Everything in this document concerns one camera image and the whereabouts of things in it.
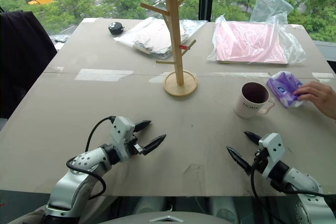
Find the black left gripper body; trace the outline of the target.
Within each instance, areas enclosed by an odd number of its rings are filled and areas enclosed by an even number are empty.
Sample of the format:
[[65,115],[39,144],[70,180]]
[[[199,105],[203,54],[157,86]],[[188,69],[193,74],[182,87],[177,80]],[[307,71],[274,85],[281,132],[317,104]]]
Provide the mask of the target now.
[[127,154],[127,159],[130,159],[132,156],[139,154],[136,145],[138,143],[138,138],[135,133],[140,131],[139,129],[134,129],[133,133],[128,134],[125,138],[125,150]]

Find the person's bare hand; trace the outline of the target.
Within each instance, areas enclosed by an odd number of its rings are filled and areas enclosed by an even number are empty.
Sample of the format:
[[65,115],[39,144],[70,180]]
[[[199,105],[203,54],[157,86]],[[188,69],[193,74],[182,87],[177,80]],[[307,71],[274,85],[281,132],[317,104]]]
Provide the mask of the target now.
[[301,85],[294,93],[300,101],[310,101],[325,116],[335,120],[335,91],[321,82]]

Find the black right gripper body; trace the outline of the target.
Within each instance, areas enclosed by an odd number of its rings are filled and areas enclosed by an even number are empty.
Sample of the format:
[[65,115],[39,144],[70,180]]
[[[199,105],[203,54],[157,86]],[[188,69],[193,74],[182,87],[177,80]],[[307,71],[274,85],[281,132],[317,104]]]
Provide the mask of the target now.
[[268,165],[268,150],[266,148],[258,149],[255,153],[252,168],[262,174]]

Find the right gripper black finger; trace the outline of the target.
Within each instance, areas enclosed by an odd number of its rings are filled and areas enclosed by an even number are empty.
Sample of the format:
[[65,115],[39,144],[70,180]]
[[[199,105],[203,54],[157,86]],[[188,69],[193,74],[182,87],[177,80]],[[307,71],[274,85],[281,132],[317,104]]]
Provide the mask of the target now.
[[230,146],[226,146],[232,159],[244,170],[247,175],[251,174],[251,166],[245,161],[241,155]]
[[253,132],[245,131],[244,134],[247,136],[247,138],[252,141],[254,144],[259,145],[259,141],[261,140],[261,137]]

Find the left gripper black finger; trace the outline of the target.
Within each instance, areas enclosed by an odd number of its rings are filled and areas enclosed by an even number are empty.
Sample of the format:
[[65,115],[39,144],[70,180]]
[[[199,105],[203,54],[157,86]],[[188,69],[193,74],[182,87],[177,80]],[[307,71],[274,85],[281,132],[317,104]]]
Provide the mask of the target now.
[[151,120],[143,120],[134,125],[134,133],[139,132],[143,129],[145,129],[149,124],[151,123]]
[[165,138],[166,138],[166,134],[163,134],[153,139],[153,141],[151,141],[148,145],[146,145],[143,148],[142,154],[148,155],[150,152],[155,150],[164,141]]

